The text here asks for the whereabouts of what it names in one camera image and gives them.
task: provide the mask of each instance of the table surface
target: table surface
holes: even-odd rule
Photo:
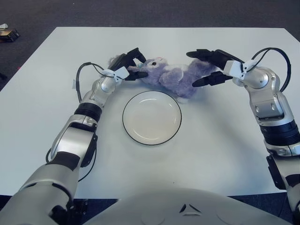
[[[292,64],[284,93],[300,121],[300,44],[285,29],[57,27],[0,92],[0,194],[13,195],[45,163],[54,138],[78,106],[73,87],[78,67],[92,61],[106,68],[111,57],[135,47],[146,58],[164,57],[169,64],[189,64],[186,52],[199,48],[222,49],[243,60],[265,47],[281,48]],[[285,79],[286,63],[278,53],[268,52],[260,65]],[[82,95],[96,79],[92,67],[82,70]],[[158,146],[138,144],[122,126],[126,103],[145,90],[155,89],[141,81],[124,82],[109,98],[97,130],[96,164],[79,183],[77,198],[123,198],[177,187],[222,195],[278,192],[244,88],[227,81],[199,89],[180,105],[178,133]]]

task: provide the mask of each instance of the gray carpet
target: gray carpet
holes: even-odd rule
[[[13,43],[0,43],[0,73],[8,80],[57,26],[278,27],[300,40],[300,0],[10,0],[0,1],[0,9],[0,24],[21,34]],[[0,79],[0,90],[7,81]],[[274,214],[284,199],[236,198]],[[282,216],[291,220],[287,203]]]

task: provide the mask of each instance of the silver robot arm segment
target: silver robot arm segment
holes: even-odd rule
[[[282,50],[266,48],[258,53],[269,50],[283,55],[290,75],[291,64]],[[206,49],[188,52],[187,56],[208,61],[222,70],[195,81],[194,87],[217,85],[232,79],[233,83],[248,91],[250,107],[270,153],[267,161],[274,184],[279,189],[287,190],[290,207],[300,221],[300,134],[290,106],[279,90],[279,77],[269,68],[256,67],[258,63],[254,61],[255,56],[252,60],[243,62],[222,50]]]
[[[0,224],[54,225],[55,213],[73,207],[79,168],[87,166],[94,154],[96,129],[114,78],[96,80],[51,149],[51,161],[38,168],[0,212]]]

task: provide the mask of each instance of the stuffed animal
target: stuffed animal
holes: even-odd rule
[[[195,59],[188,66],[168,65],[166,59],[158,57],[146,60],[140,67],[129,66],[127,69],[134,72],[147,72],[148,76],[142,78],[145,83],[156,87],[163,86],[176,94],[179,102],[185,103],[196,92],[192,83],[203,76],[210,75],[216,67],[199,59]]]

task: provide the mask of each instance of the white plate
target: white plate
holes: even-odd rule
[[[139,143],[157,145],[170,140],[181,125],[177,102],[159,91],[134,96],[123,111],[126,132]]]

